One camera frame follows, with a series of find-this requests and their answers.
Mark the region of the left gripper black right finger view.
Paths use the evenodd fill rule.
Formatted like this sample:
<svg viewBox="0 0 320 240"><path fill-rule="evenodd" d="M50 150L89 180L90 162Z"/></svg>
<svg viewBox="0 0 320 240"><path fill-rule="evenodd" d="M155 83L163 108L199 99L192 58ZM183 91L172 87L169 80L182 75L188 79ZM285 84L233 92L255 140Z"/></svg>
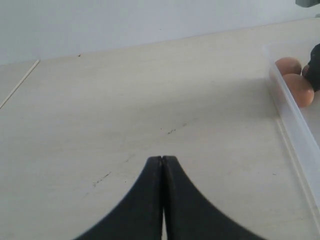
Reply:
<svg viewBox="0 0 320 240"><path fill-rule="evenodd" d="M261 240L212 205L175 156L162 157L164 216L169 240Z"/></svg>

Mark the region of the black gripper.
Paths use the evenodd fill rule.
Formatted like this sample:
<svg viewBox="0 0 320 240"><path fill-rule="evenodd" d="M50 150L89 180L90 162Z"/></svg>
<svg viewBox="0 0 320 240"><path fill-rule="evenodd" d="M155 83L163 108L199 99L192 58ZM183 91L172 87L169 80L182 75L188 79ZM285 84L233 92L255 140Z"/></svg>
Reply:
<svg viewBox="0 0 320 240"><path fill-rule="evenodd" d="M306 79L312 86L314 92L320 90L320 44L317 44L310 52Z"/></svg>

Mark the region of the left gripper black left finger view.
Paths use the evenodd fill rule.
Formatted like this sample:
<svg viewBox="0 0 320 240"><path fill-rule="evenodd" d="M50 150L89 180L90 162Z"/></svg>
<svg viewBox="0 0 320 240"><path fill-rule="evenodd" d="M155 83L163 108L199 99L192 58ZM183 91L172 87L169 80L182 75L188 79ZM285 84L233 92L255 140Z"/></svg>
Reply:
<svg viewBox="0 0 320 240"><path fill-rule="evenodd" d="M154 156L118 205L77 239L160 240L162 227L162 158Z"/></svg>

